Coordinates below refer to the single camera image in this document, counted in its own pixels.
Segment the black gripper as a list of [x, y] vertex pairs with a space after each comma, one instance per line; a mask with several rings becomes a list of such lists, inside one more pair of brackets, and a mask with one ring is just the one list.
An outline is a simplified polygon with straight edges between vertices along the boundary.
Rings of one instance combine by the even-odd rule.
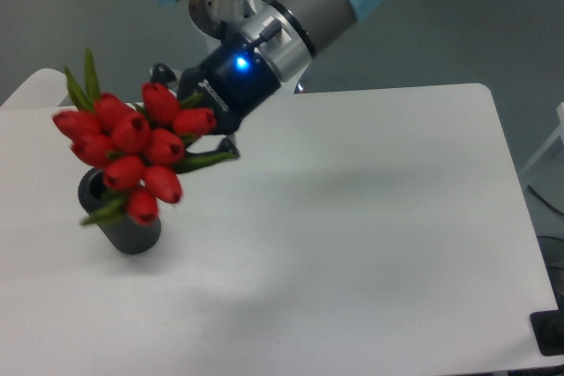
[[[198, 105], [210, 108], [216, 119], [216, 127], [211, 133], [230, 135], [239, 129], [246, 116], [281, 86], [261, 55], [243, 50], [248, 43], [242, 33], [236, 33], [199, 65], [183, 73], [165, 63], [155, 63], [150, 70], [150, 82], [179, 84], [179, 100], [201, 92], [203, 98]], [[240, 152], [234, 139], [225, 136], [215, 150], [196, 153], [195, 156], [206, 160], [236, 160]]]

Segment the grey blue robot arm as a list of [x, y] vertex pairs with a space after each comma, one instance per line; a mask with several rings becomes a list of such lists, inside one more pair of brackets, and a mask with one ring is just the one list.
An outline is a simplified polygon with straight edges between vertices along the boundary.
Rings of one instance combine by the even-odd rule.
[[152, 81], [210, 108], [221, 141], [213, 151], [186, 152], [180, 171], [237, 159], [242, 120], [282, 86], [294, 88], [311, 62], [381, 1], [189, 0], [193, 23], [219, 46], [181, 73], [156, 64]]

